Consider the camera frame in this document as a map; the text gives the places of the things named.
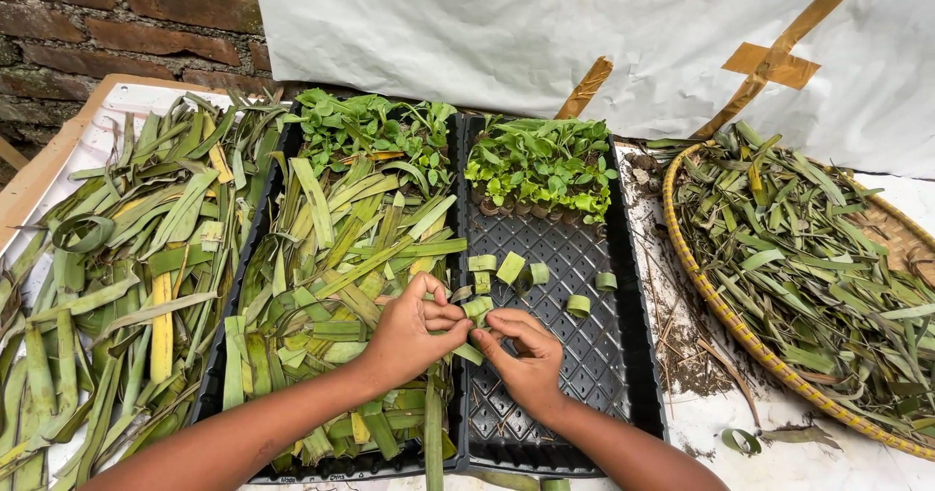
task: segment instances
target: white paper backdrop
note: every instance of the white paper backdrop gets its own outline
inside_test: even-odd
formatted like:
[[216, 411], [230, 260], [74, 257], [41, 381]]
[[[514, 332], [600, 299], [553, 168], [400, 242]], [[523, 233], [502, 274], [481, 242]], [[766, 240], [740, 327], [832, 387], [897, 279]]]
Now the white paper backdrop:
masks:
[[[554, 115], [594, 60], [614, 72], [582, 117], [627, 136], [685, 137], [813, 0], [260, 0], [273, 74]], [[769, 83], [739, 114], [824, 161], [935, 177], [935, 0], [845, 0], [793, 49], [822, 65]]]

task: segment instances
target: woven bamboo basket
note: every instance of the woven bamboo basket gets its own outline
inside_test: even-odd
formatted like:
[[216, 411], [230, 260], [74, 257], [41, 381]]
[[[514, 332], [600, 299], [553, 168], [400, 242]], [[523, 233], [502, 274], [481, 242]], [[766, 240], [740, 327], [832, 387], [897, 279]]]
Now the woven bamboo basket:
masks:
[[[684, 158], [705, 146], [713, 146], [714, 144], [714, 141], [708, 141], [707, 144], [699, 143], [684, 150], [672, 160], [662, 183], [663, 212], [666, 225], [669, 227], [669, 237], [672, 240], [672, 246], [675, 246], [675, 251], [682, 262], [682, 266], [688, 273], [688, 277], [695, 284], [695, 288], [731, 335], [741, 342], [743, 348], [754, 356], [760, 365], [765, 366], [769, 372], [778, 377], [789, 388], [812, 402], [815, 407], [867, 437], [905, 453], [935, 462], [935, 450], [893, 436], [865, 418], [851, 413], [848, 409], [838, 405], [813, 387], [812, 384], [783, 362], [765, 343], [760, 341], [743, 322], [743, 318], [734, 313], [728, 304], [724, 302], [704, 274], [698, 272], [698, 264], [691, 250], [685, 244], [675, 217], [672, 192], [675, 177], [682, 169]], [[859, 189], [863, 188], [856, 182], [854, 184]], [[931, 235], [907, 218], [894, 205], [880, 197], [871, 195], [870, 201], [871, 207], [864, 213], [868, 215], [872, 222], [877, 224], [876, 229], [879, 232], [868, 227], [864, 227], [863, 231], [868, 237], [889, 249], [887, 263], [890, 269], [906, 270], [906, 255], [913, 250], [915, 250], [914, 260], [935, 261], [935, 239]], [[929, 282], [935, 280], [935, 264], [920, 264], [917, 266], [917, 271], [929, 279]]]

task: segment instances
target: pile of leaves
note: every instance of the pile of leaves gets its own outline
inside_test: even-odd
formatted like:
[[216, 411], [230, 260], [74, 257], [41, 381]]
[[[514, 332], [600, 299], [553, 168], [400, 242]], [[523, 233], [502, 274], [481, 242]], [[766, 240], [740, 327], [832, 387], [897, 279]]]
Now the pile of leaves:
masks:
[[569, 224], [604, 222], [611, 203], [610, 149], [604, 121], [485, 116], [465, 169], [471, 199], [485, 215], [559, 218]]
[[46, 488], [48, 448], [82, 426], [55, 491], [188, 424], [286, 113], [231, 99], [189, 93], [138, 137], [126, 114], [107, 164], [71, 174], [83, 184], [24, 227], [35, 235], [0, 276], [0, 486]]
[[414, 184], [425, 198], [451, 185], [448, 168], [447, 120], [456, 109], [442, 102], [389, 102], [380, 95], [361, 95], [340, 101], [328, 93], [308, 90], [296, 97], [301, 115], [287, 114], [282, 125], [297, 122], [306, 145], [300, 157], [309, 159], [318, 177], [324, 169], [348, 171], [355, 153], [387, 162], [384, 171], [403, 172], [399, 185]]
[[[406, 106], [397, 122], [386, 116], [390, 104], [374, 95], [335, 103], [312, 90], [299, 100], [314, 107], [284, 122], [307, 118], [299, 123], [308, 144], [288, 161], [274, 154], [284, 174], [282, 193], [271, 197], [279, 209], [246, 268], [238, 315], [224, 322], [224, 409], [355, 358], [367, 347], [382, 305], [420, 271], [447, 283], [445, 258], [467, 249], [445, 226], [455, 201], [444, 184], [450, 183], [448, 159], [439, 153], [445, 104]], [[321, 113], [339, 122], [313, 126]], [[358, 136], [361, 131], [367, 132]], [[411, 162], [385, 155], [397, 148], [410, 150], [413, 155], [403, 153]], [[429, 181], [427, 199], [421, 185], [402, 192], [404, 181], [420, 176], [400, 163], [421, 158], [439, 162], [428, 170], [438, 181]], [[475, 362], [482, 357], [468, 344], [454, 353]], [[419, 439], [428, 482], [437, 489], [442, 460], [456, 454], [444, 414], [453, 395], [451, 359], [311, 431], [273, 461], [274, 470], [368, 452], [389, 460]]]
[[699, 272], [827, 397], [935, 447], [935, 287], [890, 269], [865, 234], [888, 238], [865, 215], [881, 189], [857, 189], [779, 139], [739, 122], [684, 160], [673, 199]]

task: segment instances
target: hand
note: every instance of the hand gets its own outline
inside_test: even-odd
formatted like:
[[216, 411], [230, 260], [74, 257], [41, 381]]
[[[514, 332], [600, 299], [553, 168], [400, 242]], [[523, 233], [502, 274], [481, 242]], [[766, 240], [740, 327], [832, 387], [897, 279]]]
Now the hand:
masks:
[[[423, 299], [435, 294], [435, 301]], [[445, 285], [419, 272], [399, 297], [380, 314], [373, 338], [354, 363], [381, 392], [395, 389], [422, 374], [428, 365], [457, 349], [468, 339], [473, 325], [460, 306], [449, 305]], [[447, 331], [432, 336], [432, 331]]]
[[[558, 390], [558, 370], [562, 366], [562, 344], [542, 328], [532, 316], [516, 308], [497, 308], [487, 312], [491, 331], [476, 329], [471, 335], [480, 345], [513, 400], [530, 416], [561, 413], [567, 397]], [[517, 357], [500, 347], [504, 338], [513, 340]]]

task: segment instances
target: black seedling tray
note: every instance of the black seedling tray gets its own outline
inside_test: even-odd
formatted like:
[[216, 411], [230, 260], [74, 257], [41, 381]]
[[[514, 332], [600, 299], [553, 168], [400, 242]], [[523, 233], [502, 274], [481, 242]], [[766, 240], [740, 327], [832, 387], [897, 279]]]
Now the black seedling tray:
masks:
[[[565, 394], [666, 439], [659, 374], [620, 180], [611, 181], [606, 239], [581, 222], [569, 226], [531, 214], [485, 216], [470, 200], [470, 183], [464, 179], [472, 140], [484, 122], [482, 116], [466, 114], [461, 135], [457, 185], [467, 254], [495, 254], [502, 264], [514, 251], [527, 264], [546, 263], [551, 271], [549, 282], [534, 286], [525, 298], [491, 274], [494, 307], [530, 312], [562, 341], [559, 385]], [[613, 142], [605, 157], [607, 167], [618, 167]], [[619, 289], [599, 292], [594, 286], [597, 272], [614, 272]], [[461, 282], [473, 283], [467, 272]], [[569, 294], [591, 299], [588, 318], [565, 310]], [[470, 365], [469, 377], [468, 448], [473, 467], [560, 478], [603, 476], [581, 451], [517, 406], [492, 365]]]
[[[301, 105], [299, 102], [294, 102], [292, 112], [300, 114]], [[461, 120], [461, 114], [454, 114], [449, 118], [448, 157], [451, 159], [452, 168], [458, 168], [461, 164], [459, 161], [461, 151], [459, 150], [460, 138], [458, 134], [462, 129]], [[302, 143], [300, 125], [296, 123], [287, 124], [280, 135], [277, 150], [281, 150], [287, 159], [296, 157]], [[278, 164], [274, 163], [263, 185], [260, 205], [253, 214], [247, 246], [241, 248], [237, 274], [227, 296], [227, 302], [224, 305], [223, 315], [225, 318], [236, 314], [240, 302], [240, 286], [243, 282], [244, 270], [260, 239], [269, 233], [270, 218], [274, 217], [279, 209], [275, 199], [279, 196], [282, 188], [282, 170]], [[460, 222], [463, 217], [462, 207], [463, 203], [456, 202], [448, 210], [447, 216], [448, 226], [454, 230], [458, 237], [464, 236], [464, 226]], [[451, 269], [451, 280], [453, 282], [450, 285], [452, 290], [457, 290], [463, 284], [459, 284], [459, 282], [464, 276], [462, 271], [467, 269], [466, 259], [463, 252], [448, 256], [448, 266]], [[224, 326], [222, 325], [214, 337], [211, 354], [207, 360], [207, 371], [204, 379], [201, 380], [201, 386], [198, 388], [198, 396], [194, 402], [192, 412], [192, 424], [221, 412], [224, 399], [224, 365], [226, 361], [227, 349], [224, 342]], [[448, 434], [458, 451], [455, 456], [444, 461], [443, 468], [447, 472], [459, 472], [468, 467], [468, 425], [465, 420], [465, 416], [468, 414], [468, 399], [466, 398], [468, 371], [467, 362], [463, 358], [454, 357], [452, 360], [452, 374], [454, 397], [448, 405]], [[417, 440], [410, 440], [402, 452], [389, 461], [384, 460], [382, 455], [377, 452], [360, 454], [354, 459], [345, 457], [337, 459], [325, 458], [319, 462], [318, 466], [313, 468], [296, 464], [290, 471], [281, 473], [276, 473], [271, 466], [266, 466], [260, 473], [251, 478], [247, 484], [306, 484], [417, 476], [426, 472], [425, 462], [420, 453], [421, 449], [422, 446]]]

